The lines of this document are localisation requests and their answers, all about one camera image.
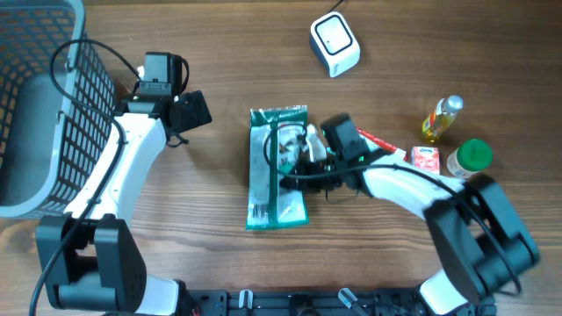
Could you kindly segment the red stick packet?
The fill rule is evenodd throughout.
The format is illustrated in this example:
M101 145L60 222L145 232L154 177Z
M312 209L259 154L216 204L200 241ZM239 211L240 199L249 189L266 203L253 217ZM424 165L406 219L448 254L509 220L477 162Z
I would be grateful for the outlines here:
M385 151L391 154L395 154L399 156L399 158L402 159L403 161L405 162L407 161L407 152L405 150L398 148L393 144L385 140L382 140L374 136L373 134L366 132L365 130L362 130L359 127L357 128L357 132L365 140L367 146L371 151L374 151L375 149L384 149Z

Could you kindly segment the red white carton cup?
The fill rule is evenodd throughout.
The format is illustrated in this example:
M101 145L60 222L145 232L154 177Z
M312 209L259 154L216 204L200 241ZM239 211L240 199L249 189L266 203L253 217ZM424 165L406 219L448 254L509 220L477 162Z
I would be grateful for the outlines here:
M440 154L436 147L413 147L411 163L418 169L440 174Z

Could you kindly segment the yellow liquid small bottle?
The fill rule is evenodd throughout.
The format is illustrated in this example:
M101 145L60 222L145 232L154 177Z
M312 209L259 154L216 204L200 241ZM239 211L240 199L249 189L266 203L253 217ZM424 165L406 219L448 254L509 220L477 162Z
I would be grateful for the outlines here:
M437 141L452 125L463 107L464 100L461 96L451 95L441 99L421 125L422 139L427 143Z

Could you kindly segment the green lid white jar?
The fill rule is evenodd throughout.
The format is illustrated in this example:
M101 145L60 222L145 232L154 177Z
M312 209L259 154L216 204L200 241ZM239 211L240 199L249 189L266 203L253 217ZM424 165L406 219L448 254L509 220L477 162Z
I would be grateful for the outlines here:
M447 169L460 178L470 178L489 167L494 158L493 150L481 139L463 143L447 158Z

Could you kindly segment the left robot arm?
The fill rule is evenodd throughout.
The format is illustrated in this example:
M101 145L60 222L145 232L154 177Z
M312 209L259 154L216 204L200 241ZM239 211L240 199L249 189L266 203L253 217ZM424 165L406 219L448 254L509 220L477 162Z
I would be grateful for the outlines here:
M86 184L63 214L36 232L42 274L36 286L60 310L113 315L193 315L182 281L152 276L130 224L148 172L161 151L187 144L181 134L211 122L201 91L186 91L187 61L149 52L131 95L104 119L111 136Z

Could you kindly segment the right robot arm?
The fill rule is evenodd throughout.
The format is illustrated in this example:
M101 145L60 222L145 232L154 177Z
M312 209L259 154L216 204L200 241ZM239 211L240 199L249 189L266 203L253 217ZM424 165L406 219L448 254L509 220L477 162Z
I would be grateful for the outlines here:
M319 132L297 138L297 160L278 167L290 190L317 192L347 185L406 209L427 225L442 264L415 291L434 315L447 315L485 300L513 284L540 261L539 249L507 195L492 177L469 180L439 176L373 148L346 113L325 121Z

